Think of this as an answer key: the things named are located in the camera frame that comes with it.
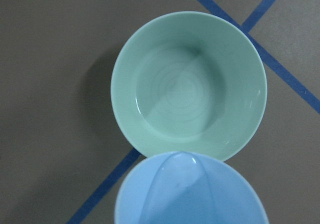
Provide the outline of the light green bowl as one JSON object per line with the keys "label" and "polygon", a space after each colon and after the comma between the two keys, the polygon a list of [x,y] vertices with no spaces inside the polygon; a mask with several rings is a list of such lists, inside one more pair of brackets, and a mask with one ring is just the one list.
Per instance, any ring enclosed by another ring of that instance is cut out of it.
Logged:
{"label": "light green bowl", "polygon": [[268,96],[262,60],[235,25],[179,11],[139,28],[115,61],[116,122],[142,155],[185,151],[226,161],[256,133]]}

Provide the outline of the light blue plastic cup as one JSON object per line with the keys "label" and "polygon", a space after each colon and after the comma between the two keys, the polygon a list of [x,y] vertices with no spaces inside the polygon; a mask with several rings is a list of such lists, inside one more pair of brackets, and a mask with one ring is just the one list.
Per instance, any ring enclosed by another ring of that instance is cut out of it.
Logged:
{"label": "light blue plastic cup", "polygon": [[116,224],[267,224],[265,209],[234,168],[205,155],[170,152],[146,158],[124,179]]}

